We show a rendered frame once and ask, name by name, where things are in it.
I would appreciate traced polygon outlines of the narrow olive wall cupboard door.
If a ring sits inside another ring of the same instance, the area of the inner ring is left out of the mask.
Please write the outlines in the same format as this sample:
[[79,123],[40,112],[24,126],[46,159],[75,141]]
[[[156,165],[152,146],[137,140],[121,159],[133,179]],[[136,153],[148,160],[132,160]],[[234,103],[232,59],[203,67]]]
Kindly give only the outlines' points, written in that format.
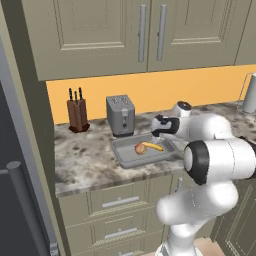
[[252,0],[249,8],[235,64],[256,64],[256,0]]

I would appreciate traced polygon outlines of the grey tupperware container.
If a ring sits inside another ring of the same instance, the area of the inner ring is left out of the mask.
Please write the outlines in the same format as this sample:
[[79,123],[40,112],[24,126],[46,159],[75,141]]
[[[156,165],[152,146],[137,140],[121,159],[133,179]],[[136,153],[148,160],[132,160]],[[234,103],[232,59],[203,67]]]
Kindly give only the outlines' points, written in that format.
[[148,148],[142,155],[135,152],[135,146],[137,144],[151,141],[151,134],[146,133],[112,140],[110,142],[110,146],[120,166],[124,169],[131,169],[142,165],[168,160],[177,152],[175,145],[164,139],[159,142],[159,145],[163,148],[162,151]]

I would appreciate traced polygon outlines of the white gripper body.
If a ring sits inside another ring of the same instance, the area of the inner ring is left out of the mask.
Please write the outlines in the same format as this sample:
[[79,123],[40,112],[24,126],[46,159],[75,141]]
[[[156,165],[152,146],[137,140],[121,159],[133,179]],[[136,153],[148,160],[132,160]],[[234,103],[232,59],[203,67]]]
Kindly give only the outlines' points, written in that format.
[[171,131],[172,119],[164,115],[157,115],[151,123],[151,133],[157,138],[161,133],[169,133]]

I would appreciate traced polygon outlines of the white cylinder roll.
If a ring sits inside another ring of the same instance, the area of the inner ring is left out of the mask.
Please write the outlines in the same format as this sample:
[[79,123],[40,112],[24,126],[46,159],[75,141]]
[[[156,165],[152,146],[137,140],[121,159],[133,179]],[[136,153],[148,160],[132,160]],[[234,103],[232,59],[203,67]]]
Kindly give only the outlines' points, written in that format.
[[256,73],[251,75],[250,83],[243,101],[242,110],[247,113],[256,111]]

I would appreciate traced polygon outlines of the silver toaster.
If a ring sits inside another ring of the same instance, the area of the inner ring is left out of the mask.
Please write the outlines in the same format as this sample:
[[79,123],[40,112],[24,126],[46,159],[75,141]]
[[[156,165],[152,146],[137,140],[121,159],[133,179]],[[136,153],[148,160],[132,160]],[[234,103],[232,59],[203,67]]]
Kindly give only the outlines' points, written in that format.
[[114,137],[134,134],[135,106],[126,94],[107,96],[106,113]]

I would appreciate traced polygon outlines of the dark grey fridge door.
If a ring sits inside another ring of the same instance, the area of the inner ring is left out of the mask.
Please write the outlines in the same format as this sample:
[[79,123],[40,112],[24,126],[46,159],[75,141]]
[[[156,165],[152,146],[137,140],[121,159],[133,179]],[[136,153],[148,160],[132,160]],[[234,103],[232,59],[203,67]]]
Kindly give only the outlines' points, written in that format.
[[41,217],[5,93],[9,79],[10,70],[0,39],[0,256],[39,256],[6,168],[13,161],[22,165],[49,254],[53,256],[53,247]]

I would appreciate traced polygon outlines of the olive drawer front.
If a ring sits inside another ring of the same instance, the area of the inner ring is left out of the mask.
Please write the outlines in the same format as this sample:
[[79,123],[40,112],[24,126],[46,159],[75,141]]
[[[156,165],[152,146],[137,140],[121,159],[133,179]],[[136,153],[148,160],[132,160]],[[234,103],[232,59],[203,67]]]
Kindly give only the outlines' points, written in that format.
[[125,236],[145,234],[147,232],[160,231],[163,225],[156,217],[155,210],[148,208],[145,211],[135,211],[113,217],[102,218],[95,222],[73,225],[66,229],[68,242],[73,251],[84,251],[97,243],[105,243],[104,236],[117,232],[118,229],[126,230],[137,228],[137,232],[121,235],[111,239],[119,239]]
[[[135,204],[155,204],[161,196],[169,193],[171,180],[172,176],[166,175],[88,192],[87,200],[90,213],[94,214],[96,212],[118,209],[124,206],[133,206]],[[102,208],[103,203],[116,201],[119,197],[125,199],[134,196],[139,196],[140,199],[115,207]]]

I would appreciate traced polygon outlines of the olive base cupboard door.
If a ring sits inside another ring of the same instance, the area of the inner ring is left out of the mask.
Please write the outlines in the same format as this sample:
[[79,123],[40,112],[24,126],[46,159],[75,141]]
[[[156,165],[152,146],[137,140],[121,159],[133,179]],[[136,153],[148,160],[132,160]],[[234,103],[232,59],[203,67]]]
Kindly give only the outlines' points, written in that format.
[[256,256],[256,179],[235,182],[237,205],[216,218],[210,238],[225,256]]

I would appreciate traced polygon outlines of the yellow banana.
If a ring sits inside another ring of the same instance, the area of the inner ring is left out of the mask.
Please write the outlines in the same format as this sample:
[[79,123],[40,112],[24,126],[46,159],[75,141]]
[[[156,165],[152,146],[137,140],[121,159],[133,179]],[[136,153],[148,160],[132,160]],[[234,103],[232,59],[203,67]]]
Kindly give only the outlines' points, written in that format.
[[145,151],[147,148],[152,148],[158,151],[163,151],[163,148],[160,145],[154,144],[154,143],[150,143],[150,142],[141,142],[140,143],[140,147]]

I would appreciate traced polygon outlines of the brown wooden knife block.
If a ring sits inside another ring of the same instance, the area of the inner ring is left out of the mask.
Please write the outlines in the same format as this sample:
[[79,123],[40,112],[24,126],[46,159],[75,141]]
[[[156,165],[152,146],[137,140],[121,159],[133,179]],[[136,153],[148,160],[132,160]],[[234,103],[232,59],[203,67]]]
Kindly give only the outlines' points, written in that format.
[[68,115],[70,126],[69,129],[74,133],[85,132],[89,129],[90,124],[87,120],[86,101],[67,101]]

